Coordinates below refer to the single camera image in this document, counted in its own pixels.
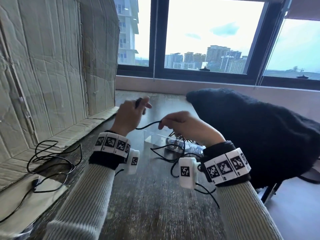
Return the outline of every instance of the gray knit sweater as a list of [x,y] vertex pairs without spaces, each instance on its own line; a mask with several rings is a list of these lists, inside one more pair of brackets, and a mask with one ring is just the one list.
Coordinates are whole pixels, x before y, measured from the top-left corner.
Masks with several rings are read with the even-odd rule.
[[[87,165],[54,220],[48,223],[44,239],[98,239],[107,215],[114,176],[112,169]],[[228,239],[282,239],[250,182],[219,187],[217,195]]]

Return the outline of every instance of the tangled cable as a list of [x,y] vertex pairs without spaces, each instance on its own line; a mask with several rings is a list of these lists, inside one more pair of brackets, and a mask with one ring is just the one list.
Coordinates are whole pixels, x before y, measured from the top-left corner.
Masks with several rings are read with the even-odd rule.
[[[161,121],[155,121],[155,122],[152,122],[152,123],[150,123],[150,124],[148,124],[148,125],[146,125],[146,126],[144,126],[144,127],[142,127],[142,128],[136,128],[136,130],[143,130],[143,129],[149,127],[150,125],[153,125],[153,124],[156,124],[156,123],[160,123],[160,122],[161,122]],[[174,167],[176,166],[176,164],[179,162],[179,159],[180,159],[180,158],[185,157],[185,156],[187,156],[187,155],[194,155],[194,156],[196,156],[196,157],[198,157],[198,158],[200,158],[200,157],[203,156],[203,154],[198,155],[198,154],[195,154],[195,153],[186,153],[186,154],[185,154],[186,141],[187,141],[187,142],[190,142],[190,143],[195,143],[195,144],[197,144],[195,141],[187,140],[187,139],[185,139],[185,138],[182,137],[182,136],[178,136],[178,137],[175,139],[175,141],[177,141],[177,140],[182,140],[182,141],[183,141],[183,147],[181,147],[180,145],[175,144],[175,143],[170,143],[170,144],[169,144],[169,143],[168,143],[168,139],[166,139],[167,145],[160,146],[160,147],[157,147],[157,148],[150,148],[150,150],[153,151],[155,154],[157,154],[157,155],[160,157],[161,160],[164,160],[164,161],[169,162],[169,163],[173,163],[173,165],[171,166],[171,169],[170,169],[170,174],[171,174],[172,177],[174,177],[174,178],[178,178],[178,177],[179,177],[179,176],[175,176],[175,175],[173,174],[173,170],[174,170]],[[179,148],[182,150],[182,153],[181,153],[180,156],[177,157],[176,159],[167,159],[167,158],[165,158],[164,156],[160,155],[159,153],[157,153],[157,152],[155,151],[155,150],[158,150],[158,149],[161,149],[161,148],[170,147],[170,146],[179,147]],[[194,190],[197,191],[197,192],[199,192],[199,193],[202,193],[202,194],[204,194],[204,195],[210,195],[210,196],[212,197],[212,199],[214,200],[214,202],[217,204],[218,208],[220,209],[220,206],[219,206],[218,202],[216,201],[216,199],[215,199],[214,196],[212,195],[212,193],[213,193],[216,189],[214,189],[214,190],[212,190],[212,191],[209,191],[209,190],[208,190],[206,187],[204,187],[203,185],[201,185],[201,184],[199,184],[199,183],[195,183],[195,184],[198,185],[198,186],[200,186],[200,187],[202,187],[206,192],[202,192],[201,190],[198,190],[198,189],[194,189]]]
[[[46,142],[53,142],[54,144],[53,145],[48,145],[48,147],[46,147],[45,149],[42,149],[40,151],[38,151],[38,148],[39,146],[43,145],[44,143]],[[11,212],[7,217],[5,217],[4,219],[0,220],[0,223],[6,221],[8,218],[10,218],[14,213],[16,213],[16,211],[18,209],[20,209],[20,207],[23,205],[25,199],[27,198],[27,196],[29,195],[29,193],[33,192],[33,193],[48,193],[48,192],[54,192],[54,191],[57,191],[59,189],[61,189],[65,184],[66,184],[66,181],[68,179],[68,175],[70,173],[72,173],[76,167],[81,163],[82,161],[82,146],[81,144],[79,144],[75,149],[71,150],[71,151],[68,151],[68,152],[61,152],[61,153],[50,153],[48,155],[44,155],[44,156],[38,156],[40,153],[43,153],[51,148],[53,148],[54,146],[56,146],[58,144],[58,141],[55,141],[55,140],[44,140],[44,141],[41,141],[38,143],[38,145],[35,147],[34,149],[34,155],[33,157],[30,158],[30,160],[28,161],[27,165],[26,165],[26,170],[28,173],[31,173],[31,174],[39,174],[39,173],[42,173],[44,171],[46,171],[47,169],[49,168],[52,168],[52,167],[55,167],[55,166],[58,166],[58,165],[67,165],[68,166],[68,171],[67,172],[58,172],[58,173],[54,173],[54,174],[51,174],[50,176],[48,177],[45,177],[43,180],[40,181],[39,178],[37,179],[34,179],[32,182],[31,182],[31,189],[29,189],[27,191],[27,193],[24,195],[24,197],[22,198],[20,204],[18,205],[18,207],[13,211]],[[72,163],[71,161],[69,161],[68,159],[64,158],[64,157],[61,157],[60,155],[61,154],[68,154],[68,153],[71,153],[71,152],[74,152],[75,150],[77,150],[78,148],[80,148],[80,159],[78,160],[78,162],[76,163]],[[44,161],[44,162],[50,162],[54,159],[61,159],[65,162],[60,162],[60,163],[54,163],[44,169],[41,169],[41,170],[37,170],[37,169],[30,169],[30,164],[31,163],[35,163],[35,162],[38,162],[38,161]],[[42,184],[44,181],[46,181],[47,179],[53,177],[53,176],[56,176],[56,175],[65,175],[65,179],[63,181],[63,183],[56,189],[52,189],[52,190],[41,190],[41,191],[37,191],[36,188],[37,186],[39,186],[40,184]]]

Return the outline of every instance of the black fleece blanket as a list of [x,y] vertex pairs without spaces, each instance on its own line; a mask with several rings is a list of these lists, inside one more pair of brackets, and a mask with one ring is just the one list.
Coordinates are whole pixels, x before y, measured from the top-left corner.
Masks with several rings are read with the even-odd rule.
[[192,91],[186,99],[241,148],[256,189],[305,173],[320,156],[320,124],[289,109],[226,88]]

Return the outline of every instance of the cardboard box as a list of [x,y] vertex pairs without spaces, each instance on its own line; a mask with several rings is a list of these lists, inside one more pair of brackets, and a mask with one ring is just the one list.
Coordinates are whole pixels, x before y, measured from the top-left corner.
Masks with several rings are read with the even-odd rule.
[[113,0],[0,0],[0,190],[117,111],[118,40]]

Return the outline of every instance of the white floor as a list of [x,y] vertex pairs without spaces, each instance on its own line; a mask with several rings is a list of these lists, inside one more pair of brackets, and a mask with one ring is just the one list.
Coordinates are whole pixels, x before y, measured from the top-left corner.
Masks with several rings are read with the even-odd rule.
[[286,180],[266,207],[285,240],[320,239],[319,184]]

